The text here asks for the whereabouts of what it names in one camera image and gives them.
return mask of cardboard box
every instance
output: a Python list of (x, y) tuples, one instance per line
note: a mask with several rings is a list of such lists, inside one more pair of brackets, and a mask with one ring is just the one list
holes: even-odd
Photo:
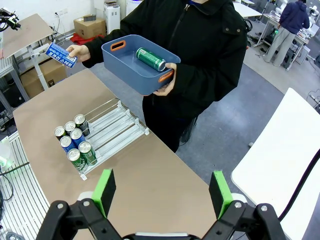
[[(67, 77), (66, 67), (54, 59), (41, 64), (40, 69), (49, 88)], [(22, 85), (30, 98), (33, 98), (44, 91), (37, 71), (34, 68), (21, 75), (20, 78)]]
[(90, 39), (98, 35), (106, 35), (106, 20), (97, 18), (95, 21), (84, 21), (83, 17), (73, 20), (74, 31), (83, 39)]

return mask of white wall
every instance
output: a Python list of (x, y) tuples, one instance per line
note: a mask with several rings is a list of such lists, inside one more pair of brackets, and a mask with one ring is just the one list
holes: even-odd
[(56, 28), (58, 18), (55, 12), (67, 9), (67, 13), (60, 16), (58, 32), (61, 34), (75, 28), (74, 19), (96, 13), (93, 0), (0, 0), (0, 8), (2, 6), (16, 11), (20, 20), (32, 14), (39, 14), (49, 26), (54, 25)]

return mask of green gripper pad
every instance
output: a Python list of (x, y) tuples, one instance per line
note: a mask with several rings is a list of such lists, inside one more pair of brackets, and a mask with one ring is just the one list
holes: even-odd
[(216, 219), (219, 219), (233, 201), (230, 189), (222, 171), (214, 171), (212, 173), (209, 192)]
[(105, 169), (91, 197), (105, 218), (108, 216), (115, 192), (116, 181), (114, 171), (112, 169)]

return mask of power outlet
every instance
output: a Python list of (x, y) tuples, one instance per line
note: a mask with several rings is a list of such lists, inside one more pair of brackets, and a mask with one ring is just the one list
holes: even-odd
[(59, 14), (59, 16), (67, 14), (68, 13), (68, 9), (67, 8), (61, 9), (57, 13)]

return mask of hand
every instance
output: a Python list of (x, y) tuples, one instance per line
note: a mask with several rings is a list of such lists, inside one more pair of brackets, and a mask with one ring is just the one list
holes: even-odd
[(175, 63), (167, 63), (167, 64), (165, 64), (165, 66), (168, 69), (173, 69), (174, 70), (173, 79), (169, 84), (164, 85), (162, 88), (158, 89), (157, 91), (155, 91), (153, 93), (153, 94), (155, 94), (157, 96), (167, 96), (172, 91), (172, 89), (174, 89), (174, 86), (175, 86), (176, 74), (177, 74), (177, 64), (175, 64)]
[(84, 62), (91, 58), (86, 45), (70, 45), (66, 50), (69, 52), (69, 57), (78, 57), (78, 62)]

